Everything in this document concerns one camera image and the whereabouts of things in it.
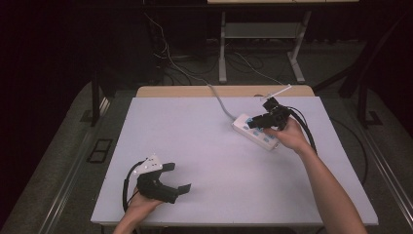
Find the black wire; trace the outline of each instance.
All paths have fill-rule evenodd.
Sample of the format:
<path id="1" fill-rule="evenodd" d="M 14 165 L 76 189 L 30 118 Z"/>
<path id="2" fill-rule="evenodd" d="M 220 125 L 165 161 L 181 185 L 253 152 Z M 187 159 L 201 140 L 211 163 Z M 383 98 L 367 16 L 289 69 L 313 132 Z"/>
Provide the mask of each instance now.
<path id="1" fill-rule="evenodd" d="M 135 193 L 133 193 L 133 195 L 131 195 L 130 199 L 128 200 L 128 204 L 130 203 L 131 199 L 134 197 L 134 195 L 138 194 L 139 191 L 136 191 Z"/>
<path id="2" fill-rule="evenodd" d="M 355 132 L 353 132 L 349 127 L 347 127 L 346 125 L 344 125 L 344 124 L 341 123 L 340 121 L 338 121 L 338 120 L 336 120 L 336 119 L 334 119 L 334 118 L 331 118 L 331 117 L 330 117 L 330 120 L 336 122 L 337 124 L 341 125 L 341 126 L 342 126 L 343 128 L 345 128 L 346 130 L 348 130 L 348 131 L 355 137 L 355 139 L 357 140 L 358 144 L 360 145 L 361 150 L 362 150 L 362 154 L 363 154 L 363 158 L 364 158 L 364 174 L 363 174 L 363 176 L 362 176 L 362 178 L 361 178 L 361 185 L 364 185 L 365 182 L 367 181 L 368 158 L 367 158 L 367 153 L 366 153 L 366 151 L 365 151 L 365 148 L 364 148 L 364 146 L 363 146 L 360 138 L 356 135 Z"/>
<path id="3" fill-rule="evenodd" d="M 250 45 L 249 45 L 250 43 L 246 43 L 245 40 L 243 40 L 243 41 L 241 41 L 241 43 L 239 43 L 239 45 L 241 44 L 243 49 L 239 49 L 239 48 L 235 49 L 234 48 L 234 42 L 235 42 L 235 39 L 231 39 L 229 41 L 229 43 L 225 46 L 226 48 L 228 48 L 228 54 L 234 53 L 235 51 L 239 51 L 239 50 L 243 50 L 243 51 L 246 52 L 246 55 L 243 55 L 245 57 L 247 57 L 251 54 L 251 51 L 248 49 L 248 48 L 250 48 Z"/>
<path id="4" fill-rule="evenodd" d="M 234 54 L 234 53 L 239 53 L 239 54 L 241 54 L 241 53 L 240 53 L 240 49 L 234 49 L 233 46 L 232 46 L 232 44 L 230 44 L 230 46 L 227 47 L 227 48 L 228 48 L 228 53 L 226 53 L 226 55 L 231 55 L 231 54 Z M 254 49 L 252 49 L 251 46 L 249 46 L 249 45 L 248 45 L 248 47 L 244 47 L 244 50 L 246 51 L 246 55 L 242 55 L 242 56 L 245 57 L 245 58 L 256 58 L 256 59 L 259 59 L 261 63 L 263 63 L 263 62 L 262 62 L 262 59 L 273 59 L 273 58 L 277 58 L 277 59 L 282 59 L 282 60 L 284 60 L 284 58 L 283 58 L 283 53 L 282 53 L 282 55 L 281 55 L 280 53 L 274 54 L 274 50 L 266 50 L 266 51 L 270 51 L 270 52 L 271 52 L 272 55 L 270 55 L 270 56 L 257 56 L 257 55 L 256 55 L 256 54 L 257 54 L 256 51 L 259 49 L 259 47 L 256 46 L 255 48 L 256 48 L 256 49 L 254 50 Z"/>
<path id="5" fill-rule="evenodd" d="M 209 81 L 208 81 L 207 79 L 203 78 L 202 76 L 201 76 L 201 77 L 196 77 L 195 75 L 187 74 L 187 73 L 185 73 L 182 69 L 180 69 L 179 66 L 176 66 L 176 68 L 170 66 L 169 69 L 172 69 L 172 70 L 175 70 L 175 71 L 179 71 L 180 73 L 182 73 L 183 75 L 185 75 L 185 76 L 188 78 L 188 80 L 191 78 L 191 79 L 194 79 L 194 80 L 203 81 L 204 83 L 206 83 L 206 85 L 209 84 Z"/>
<path id="6" fill-rule="evenodd" d="M 192 82 L 191 82 L 191 78 L 188 76 L 188 74 L 185 74 L 184 72 L 180 71 L 179 69 L 173 68 L 173 67 L 169 67 L 169 69 L 177 71 L 179 73 L 181 73 L 187 80 L 190 86 L 192 86 Z M 175 78 L 175 80 L 180 84 L 180 85 L 184 85 L 182 82 L 180 82 L 177 78 Z"/>
<path id="7" fill-rule="evenodd" d="M 176 78 L 176 77 L 175 77 L 174 75 L 172 75 L 172 74 L 169 74 L 169 73 L 166 73 L 166 72 L 165 72 L 165 75 L 168 76 L 171 80 L 174 80 L 174 81 L 176 81 L 177 83 L 179 83 L 179 85 L 181 85 L 181 86 L 188 86 L 187 84 L 183 84 L 178 78 Z M 189 85 L 192 85 L 191 80 L 189 79 L 189 77 L 187 77 L 187 76 L 185 76 L 185 77 L 186 77 L 186 79 L 188 80 Z"/>
<path id="8" fill-rule="evenodd" d="M 234 58 L 231 58 L 230 56 L 232 56 L 232 55 L 236 56 L 236 58 L 240 58 L 240 61 L 238 61 L 238 60 L 236 60 L 236 59 L 234 59 Z M 251 57 L 251 56 L 237 55 L 236 52 L 234 52 L 234 53 L 232 53 L 232 54 L 226 54 L 226 56 L 225 56 L 225 59 L 232 60 L 233 62 L 237 63 L 237 64 L 240 65 L 240 66 L 243 66 L 243 67 L 246 67 L 246 68 L 248 68 L 248 69 L 251 69 L 251 66 L 249 66 L 249 65 L 245 62 L 245 60 L 243 60 L 243 58 L 244 58 L 245 60 L 246 60 L 246 59 L 251 59 L 251 58 L 257 59 L 257 60 L 259 61 L 259 65 L 254 65 L 254 64 L 252 64 L 252 62 L 251 62 L 250 60 L 248 60 L 248 63 L 249 63 L 249 64 L 252 66 L 252 68 L 255 69 L 255 70 L 258 70 L 258 69 L 261 69 L 261 68 L 264 67 L 264 61 L 263 61 L 261 58 L 259 58 L 259 57 Z"/>
<path id="9" fill-rule="evenodd" d="M 266 42 L 262 42 L 261 40 L 259 40 L 259 42 L 258 43 L 254 43 L 253 41 L 249 41 L 248 40 L 248 43 L 242 43 L 242 46 L 244 47 L 243 49 L 239 49 L 239 48 L 237 48 L 237 49 L 235 49 L 234 48 L 234 46 L 233 46 L 233 43 L 232 42 L 230 42 L 229 44 L 227 44 L 227 46 L 226 46 L 226 48 L 228 48 L 228 53 L 227 53 L 227 55 L 230 55 L 230 54 L 233 54 L 233 53 L 239 53 L 240 54 L 240 51 L 243 51 L 243 57 L 249 57 L 249 58 L 257 58 L 257 59 L 264 59 L 264 58 L 262 58 L 262 57 L 257 57 L 257 56 L 254 56 L 254 57 L 252 57 L 251 55 L 254 55 L 254 53 L 256 53 L 256 51 L 258 50 L 258 49 L 261 49 L 261 47 L 259 47 L 259 46 L 262 46 L 263 44 L 265 44 Z"/>
<path id="10" fill-rule="evenodd" d="M 253 72 L 254 72 L 253 70 L 251 70 L 251 67 L 248 67 L 249 70 L 247 70 L 247 71 L 240 70 L 240 69 L 237 68 L 234 64 L 232 64 L 232 62 L 236 62 L 236 61 L 234 61 L 234 60 L 233 60 L 232 58 L 230 58 L 230 57 L 225 57 L 225 61 L 226 61 L 234 70 L 239 71 L 239 72 L 241 72 L 241 73 L 249 74 L 249 73 L 253 73 Z"/>
<path id="11" fill-rule="evenodd" d="M 128 187 L 129 187 L 129 178 L 131 177 L 131 173 L 133 172 L 133 170 L 141 165 L 144 161 L 138 162 L 135 165 L 133 165 L 133 167 L 131 167 L 130 171 L 128 172 L 127 177 L 124 180 L 124 189 L 122 192 L 122 204 L 124 206 L 124 211 L 126 211 L 128 209 Z"/>
<path id="12" fill-rule="evenodd" d="M 169 79 L 171 80 L 171 84 L 174 86 L 175 85 L 175 82 L 173 81 L 173 78 L 169 75 L 169 74 L 166 74 L 165 73 L 165 76 L 168 76 L 169 77 Z"/>
<path id="13" fill-rule="evenodd" d="M 323 226 L 323 227 L 321 227 L 321 228 L 319 228 L 317 231 L 316 231 L 316 234 L 319 234 L 323 229 L 325 229 L 325 227 Z"/>
<path id="14" fill-rule="evenodd" d="M 301 117 L 303 117 L 304 124 L 306 124 L 306 126 L 308 126 L 306 117 L 304 117 L 303 113 L 301 113 L 300 110 L 298 110 L 297 108 L 291 107 L 291 106 L 286 106 L 286 107 L 287 107 L 288 109 L 293 109 L 294 111 L 297 111 L 297 112 L 301 115 Z"/>
<path id="15" fill-rule="evenodd" d="M 213 68 L 215 68 L 215 66 L 218 64 L 218 57 L 214 60 L 214 63 L 213 63 L 213 65 L 212 65 L 211 68 L 209 68 L 209 69 L 207 69 L 207 70 L 205 70 L 205 71 L 197 71 L 197 72 L 192 71 L 192 70 L 188 69 L 187 67 L 185 67 L 185 66 L 183 66 L 183 65 L 177 64 L 178 62 L 181 62 L 181 61 L 176 61 L 176 60 L 174 60 L 173 62 L 174 62 L 177 66 L 179 66 L 180 68 L 188 71 L 188 73 L 191 73 L 192 75 L 205 75 L 205 74 L 210 73 L 210 72 L 213 70 Z"/>

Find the white cable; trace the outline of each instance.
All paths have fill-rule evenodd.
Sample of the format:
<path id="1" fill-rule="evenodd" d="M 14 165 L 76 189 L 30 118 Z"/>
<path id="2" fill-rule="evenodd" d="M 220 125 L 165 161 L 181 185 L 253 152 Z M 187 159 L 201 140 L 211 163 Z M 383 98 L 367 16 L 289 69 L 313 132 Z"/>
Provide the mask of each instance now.
<path id="1" fill-rule="evenodd" d="M 158 57 L 159 59 L 167 59 L 166 57 L 161 57 L 161 56 L 158 56 L 157 54 L 153 54 L 155 57 Z"/>
<path id="2" fill-rule="evenodd" d="M 280 85 L 283 85 L 283 83 L 281 83 L 280 81 L 278 81 L 278 80 L 276 80 L 276 79 L 274 79 L 274 78 L 272 78 L 272 77 L 269 77 L 269 76 L 267 76 L 267 75 L 264 75 L 264 74 L 262 74 L 261 72 L 255 70 L 255 68 L 254 68 L 251 64 L 249 64 L 249 62 L 248 62 L 242 55 L 240 55 L 240 54 L 238 54 L 238 53 L 234 53 L 234 54 L 236 54 L 237 56 L 241 57 L 241 59 L 243 59 L 243 60 L 246 62 L 246 64 L 247 64 L 253 71 L 255 71 L 257 74 L 259 74 L 259 75 L 261 75 L 261 76 L 264 76 L 264 77 L 266 77 L 266 78 L 268 78 L 268 79 L 270 79 L 270 80 L 273 80 L 273 81 L 279 83 Z"/>
<path id="3" fill-rule="evenodd" d="M 148 15 L 145 14 L 145 16 L 146 16 L 149 20 L 151 20 L 155 25 L 157 25 L 157 26 L 159 26 L 159 27 L 161 28 L 162 37 L 164 38 L 164 42 L 165 42 L 165 49 L 164 49 L 164 51 L 167 51 L 167 56 L 168 56 L 168 59 L 169 59 L 170 63 L 171 63 L 174 67 L 176 67 L 176 69 L 178 69 L 180 72 L 182 72 L 183 74 L 185 74 L 186 76 L 191 77 L 191 78 L 193 78 L 193 79 L 195 79 L 195 80 L 203 81 L 204 83 L 206 83 L 206 85 L 212 90 L 213 94 L 214 94 L 214 95 L 216 96 L 216 98 L 218 99 L 219 104 L 221 105 L 221 108 L 222 108 L 222 110 L 225 112 L 225 114 L 228 115 L 228 117 L 230 117 L 232 120 L 236 120 L 237 118 L 236 118 L 235 116 L 233 116 L 230 112 L 228 112 L 228 110 L 227 110 L 227 109 L 225 108 L 225 106 L 224 106 L 224 103 L 222 102 L 221 98 L 219 97 L 218 93 L 216 92 L 215 88 L 214 88 L 207 80 L 205 80 L 205 79 L 203 79 L 203 78 L 198 78 L 198 77 L 195 77 L 195 76 L 193 76 L 193 75 L 190 75 L 190 74 L 186 73 L 186 72 L 183 71 L 178 65 L 176 65 L 176 64 L 173 62 L 172 58 L 170 57 L 169 44 L 167 43 L 167 40 L 165 39 L 165 36 L 164 36 L 164 30 L 162 29 L 162 27 L 161 27 L 160 25 L 158 25 L 158 24 L 157 24 L 156 22 L 154 22 L 150 17 L 148 17 Z"/>
<path id="4" fill-rule="evenodd" d="M 282 90 L 280 90 L 280 91 L 278 91 L 278 92 L 276 92 L 276 93 L 274 93 L 274 94 L 268 94 L 267 96 L 262 97 L 261 100 L 275 97 L 275 96 L 277 96 L 277 95 L 279 95 L 279 94 L 281 94 L 281 93 L 283 93 L 283 92 L 285 92 L 285 91 L 287 91 L 287 90 L 289 90 L 289 89 L 291 89 L 291 88 L 292 88 L 292 86 L 291 86 L 290 84 L 288 84 L 287 87 L 283 88 Z"/>

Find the dark background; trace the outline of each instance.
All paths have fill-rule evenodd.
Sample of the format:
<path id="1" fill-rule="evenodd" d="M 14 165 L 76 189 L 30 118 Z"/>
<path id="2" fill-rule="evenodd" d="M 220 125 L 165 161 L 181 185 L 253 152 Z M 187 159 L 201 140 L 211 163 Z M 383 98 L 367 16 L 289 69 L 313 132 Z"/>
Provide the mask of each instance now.
<path id="1" fill-rule="evenodd" d="M 379 37 L 377 31 L 389 28 L 394 8 L 400 10 L 403 1 L 385 2 L 390 7 L 313 11 L 307 42 L 369 41 Z M 215 36 L 217 29 L 211 25 L 219 22 L 217 13 L 187 15 L 185 23 L 176 14 L 163 13 L 158 17 L 163 20 L 169 42 L 188 51 Z M 106 96 L 113 96 L 117 89 L 156 83 L 159 72 L 151 47 L 151 40 L 156 38 L 147 33 L 147 27 L 145 18 L 137 11 L 78 9 L 71 1 L 0 2 L 0 227 L 73 99 L 94 74 L 98 75 Z M 410 11 L 366 75 L 372 89 L 410 135 L 412 29 Z"/>

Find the finger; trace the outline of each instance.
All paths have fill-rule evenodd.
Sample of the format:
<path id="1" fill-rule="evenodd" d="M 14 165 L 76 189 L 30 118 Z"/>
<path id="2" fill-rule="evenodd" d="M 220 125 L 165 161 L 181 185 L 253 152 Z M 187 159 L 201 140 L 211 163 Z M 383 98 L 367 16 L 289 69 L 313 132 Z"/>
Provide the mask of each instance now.
<path id="1" fill-rule="evenodd" d="M 163 201 L 160 201 L 160 200 L 153 200 L 152 203 L 153 203 L 155 206 L 159 206 L 159 205 L 163 204 L 164 202 L 163 202 Z"/>
<path id="2" fill-rule="evenodd" d="M 288 120 L 286 122 L 286 125 L 295 125 L 295 126 L 299 126 L 300 124 L 293 118 L 288 117 Z"/>
<path id="3" fill-rule="evenodd" d="M 271 136 L 274 136 L 274 137 L 277 137 L 277 134 L 279 133 L 279 131 L 273 130 L 273 129 L 271 129 L 271 128 L 269 128 L 269 129 L 264 129 L 263 132 L 264 132 L 264 134 L 266 134 L 266 135 L 271 135 Z"/>

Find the gray carpet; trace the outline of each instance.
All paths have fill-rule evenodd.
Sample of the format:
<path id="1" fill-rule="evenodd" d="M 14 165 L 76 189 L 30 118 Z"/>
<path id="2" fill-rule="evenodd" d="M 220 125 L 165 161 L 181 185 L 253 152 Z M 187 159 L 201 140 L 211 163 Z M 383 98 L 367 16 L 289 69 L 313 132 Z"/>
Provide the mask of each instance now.
<path id="1" fill-rule="evenodd" d="M 259 71 L 271 76 L 284 84 L 295 84 L 292 70 L 286 59 L 285 53 L 292 44 L 275 41 L 272 50 L 245 48 L 233 45 L 229 51 L 236 51 L 259 68 Z M 314 86 L 331 75 L 350 65 L 363 48 L 359 42 L 340 42 L 334 45 L 325 43 L 305 44 L 299 54 L 298 61 L 307 80 L 307 84 Z M 233 64 L 227 65 L 228 85 L 275 85 L 273 80 L 262 77 L 251 71 L 243 60 L 235 54 L 229 54 Z M 217 56 L 210 56 L 206 60 L 187 60 L 178 62 L 196 73 L 206 73 L 203 77 L 209 83 L 218 85 Z M 165 77 L 164 85 L 179 83 L 189 84 L 189 80 L 180 72 L 167 70 L 169 76 Z M 204 85 L 203 82 L 191 79 L 192 85 Z M 412 229 L 404 218 L 396 200 L 377 169 L 372 152 L 368 150 L 360 127 L 355 121 L 356 100 L 341 99 L 337 96 L 337 82 L 319 93 L 327 113 L 333 119 L 333 125 L 343 147 L 346 150 L 355 171 L 362 180 L 365 170 L 361 146 L 352 130 L 361 139 L 367 151 L 368 174 L 364 189 L 379 217 L 380 225 L 367 227 L 369 233 L 411 233 Z M 21 195 L 18 204 L 5 224 L 1 234 L 36 233 L 48 217 L 48 211 L 53 204 L 60 204 L 61 209 L 56 212 L 54 222 L 43 228 L 42 233 L 101 233 L 101 227 L 90 222 L 94 203 L 103 182 L 107 167 L 110 163 L 112 152 L 123 126 L 131 98 L 135 95 L 132 91 L 119 91 L 110 99 L 110 105 L 96 127 L 91 128 L 89 122 L 82 122 L 85 113 L 91 109 L 90 86 L 77 96 L 68 111 L 59 131 L 45 154 L 41 164 L 33 175 Z M 411 186 L 413 176 L 413 143 L 412 138 L 396 121 L 393 114 L 373 92 L 369 93 L 369 111 L 374 111 L 383 122 L 382 126 L 371 126 L 368 132 L 374 137 L 380 151 L 386 157 L 389 165 L 394 170 L 397 178 L 409 197 L 413 195 Z M 111 139 L 112 144 L 106 160 L 102 164 L 87 162 L 96 141 Z M 65 190 L 67 199 L 56 200 L 62 194 L 61 186 L 68 183 L 70 169 L 76 166 L 76 175 L 72 177 L 71 188 Z M 318 227 L 292 227 L 296 233 L 316 233 Z M 104 228 L 104 233 L 111 233 L 113 228 Z M 276 233 L 276 229 L 260 230 L 262 233 Z M 156 233 L 158 230 L 143 229 L 145 233 Z"/>

